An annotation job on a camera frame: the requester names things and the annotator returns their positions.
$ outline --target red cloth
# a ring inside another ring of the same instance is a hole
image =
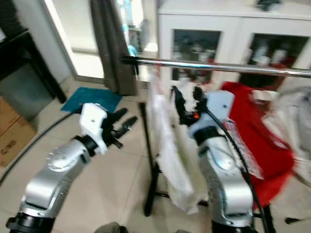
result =
[[[235,95],[229,118],[236,123],[240,140],[260,167],[263,179],[252,175],[252,181],[261,204],[265,206],[279,193],[290,176],[294,165],[293,152],[287,143],[277,138],[262,123],[264,113],[252,97],[252,88],[241,83],[226,82],[222,90]]]

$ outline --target black cable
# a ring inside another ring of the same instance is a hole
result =
[[[52,125],[50,125],[46,130],[44,130],[39,136],[36,137],[36,139],[22,152],[22,154],[19,155],[18,158],[16,158],[12,164],[8,167],[8,169],[5,171],[3,176],[0,179],[0,187],[2,186],[3,182],[5,181],[8,174],[11,172],[11,170],[15,167],[15,165],[19,162],[19,160],[52,128],[54,128],[56,125],[58,125],[60,122],[67,119],[69,116],[75,114],[75,113],[81,113],[81,109],[78,109],[76,111],[73,111],[71,113],[68,113],[67,115],[63,116],[62,118],[58,119],[56,122],[54,122]]]
[[[252,184],[252,180],[251,180],[251,176],[250,176],[250,173],[248,171],[248,167],[247,167],[247,164],[246,164],[246,161],[244,160],[241,152],[240,152],[240,149],[238,148],[237,144],[235,143],[235,141],[233,140],[233,138],[231,137],[231,135],[229,134],[228,130],[224,127],[224,125],[222,124],[222,122],[208,109],[208,108],[204,108],[204,111],[217,123],[217,125],[224,131],[225,135],[229,138],[230,142],[232,143],[234,149],[236,150],[236,152],[238,153],[239,155],[239,158],[240,160],[242,161],[242,164],[243,164],[243,167],[245,169],[245,173],[246,173],[246,182],[248,183],[251,191],[252,191],[252,194],[253,194],[253,197],[255,199],[255,202],[258,206],[258,209],[259,209],[259,212],[260,212],[260,215],[261,215],[261,219],[262,219],[262,224],[263,224],[263,228],[264,228],[264,232],[265,233],[269,233],[269,229],[268,229],[268,224],[267,224],[267,221],[266,221],[266,218],[265,218],[265,215],[264,215],[264,212],[263,212],[263,208],[261,206],[261,203],[259,201],[259,198],[255,192],[255,189],[254,189],[254,186]]]

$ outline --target black table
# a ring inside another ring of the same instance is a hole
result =
[[[57,97],[61,103],[67,100],[65,93],[50,73],[36,48],[28,30],[0,43],[0,81],[25,64],[31,64],[53,98]]]

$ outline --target wall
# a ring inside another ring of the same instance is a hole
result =
[[[71,66],[62,49],[43,0],[13,0],[21,23],[30,33],[49,67],[52,75],[60,83],[71,75]]]
[[[73,50],[97,52],[89,0],[52,0]]]

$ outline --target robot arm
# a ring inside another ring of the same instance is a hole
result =
[[[83,106],[80,125],[81,136],[59,148],[47,157],[46,166],[28,183],[19,213],[6,224],[13,233],[50,233],[70,186],[96,153],[104,154],[107,147],[121,147],[118,138],[131,129],[137,117],[128,119],[115,131],[113,123],[125,113],[121,109],[108,114],[101,106],[86,103]]]
[[[204,94],[198,87],[194,111],[186,112],[181,92],[173,87],[180,123],[186,124],[190,138],[199,146],[199,167],[208,186],[208,204],[213,232],[250,232],[253,196],[248,183],[217,123],[204,111],[209,109],[221,122],[228,117],[234,95],[227,91]]]

